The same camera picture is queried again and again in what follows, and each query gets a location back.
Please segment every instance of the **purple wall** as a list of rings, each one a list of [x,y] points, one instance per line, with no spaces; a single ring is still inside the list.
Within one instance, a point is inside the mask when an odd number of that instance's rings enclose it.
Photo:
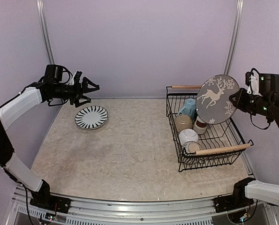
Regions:
[[[0,1],[0,105],[45,72],[47,57],[40,32],[36,1]],[[42,104],[8,130],[17,155],[31,166],[59,108]],[[0,224],[16,184],[0,169]]]
[[[251,68],[262,73],[279,74],[279,0],[246,0],[241,30],[230,72],[242,87],[245,73]],[[253,139],[255,146],[246,153],[256,178],[263,182],[279,184],[279,130],[273,123],[262,131],[250,123],[249,115],[236,112],[234,120],[246,140]],[[255,124],[264,127],[266,120],[254,118]]]
[[[45,12],[57,63],[81,70],[92,97],[165,97],[224,71],[236,0],[53,0]]]

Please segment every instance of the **black wire dish rack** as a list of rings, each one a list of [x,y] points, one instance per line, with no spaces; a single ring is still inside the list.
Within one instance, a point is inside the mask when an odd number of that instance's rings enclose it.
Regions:
[[[178,156],[179,172],[233,164],[245,149],[197,156],[195,154],[188,154],[185,149],[182,148],[174,119],[179,109],[183,107],[185,100],[188,98],[196,99],[197,93],[191,93],[190,91],[192,90],[188,89],[187,91],[189,92],[187,93],[178,93],[176,91],[177,90],[173,89],[172,86],[166,87],[166,116],[169,118],[173,133],[173,141]],[[208,124],[206,132],[203,135],[199,135],[198,142],[202,146],[202,149],[214,149],[245,144],[232,118],[221,124]],[[248,143],[254,145],[252,140],[249,140]]]

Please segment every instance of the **white reindeer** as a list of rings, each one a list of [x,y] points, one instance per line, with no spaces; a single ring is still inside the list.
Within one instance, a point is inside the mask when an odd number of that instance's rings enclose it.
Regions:
[[[209,106],[214,106],[216,104],[216,101],[219,100],[220,96],[224,94],[224,90],[226,89],[226,84],[227,82],[225,81],[225,79],[223,79],[221,76],[219,77],[219,79],[217,80],[217,87],[219,88],[218,93],[214,93],[212,90],[207,89],[207,92],[203,95],[201,95],[200,97],[197,98],[203,98],[202,100],[202,105],[205,99],[207,98],[211,98],[211,102],[206,106],[206,109],[208,109]]]

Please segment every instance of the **beige table surface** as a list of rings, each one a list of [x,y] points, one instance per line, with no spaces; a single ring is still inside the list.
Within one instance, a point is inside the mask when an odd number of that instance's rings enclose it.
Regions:
[[[118,201],[169,201],[231,193],[247,177],[233,165],[178,172],[179,164],[164,99],[103,99],[103,127],[79,129],[82,107],[64,105],[33,165],[55,193]]]

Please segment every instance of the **blue mug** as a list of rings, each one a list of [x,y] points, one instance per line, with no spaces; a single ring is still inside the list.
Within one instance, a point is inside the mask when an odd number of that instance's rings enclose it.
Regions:
[[[184,106],[178,111],[177,115],[180,115],[180,113],[188,115],[193,118],[195,117],[196,112],[196,101],[192,98],[186,99]]]

